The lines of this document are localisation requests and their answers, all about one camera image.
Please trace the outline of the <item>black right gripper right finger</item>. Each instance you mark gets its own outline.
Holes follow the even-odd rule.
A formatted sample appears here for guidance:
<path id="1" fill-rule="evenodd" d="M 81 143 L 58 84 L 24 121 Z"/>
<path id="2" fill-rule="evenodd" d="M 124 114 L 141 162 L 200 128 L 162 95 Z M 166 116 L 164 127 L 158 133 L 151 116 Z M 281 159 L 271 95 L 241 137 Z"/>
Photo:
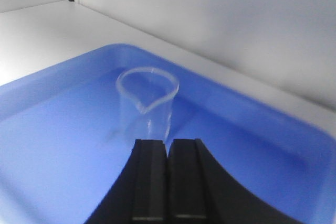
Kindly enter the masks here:
<path id="1" fill-rule="evenodd" d="M 168 164 L 170 223 L 297 222 L 242 186 L 200 139 L 175 139 Z"/>

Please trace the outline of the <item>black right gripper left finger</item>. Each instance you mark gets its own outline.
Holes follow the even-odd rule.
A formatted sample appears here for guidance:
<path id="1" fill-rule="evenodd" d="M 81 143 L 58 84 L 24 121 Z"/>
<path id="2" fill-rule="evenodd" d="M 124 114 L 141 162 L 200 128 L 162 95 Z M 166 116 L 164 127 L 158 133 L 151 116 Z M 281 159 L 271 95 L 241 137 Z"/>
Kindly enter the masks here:
<path id="1" fill-rule="evenodd" d="M 136 140 L 113 186 L 87 223 L 166 223 L 166 148 L 159 140 Z"/>

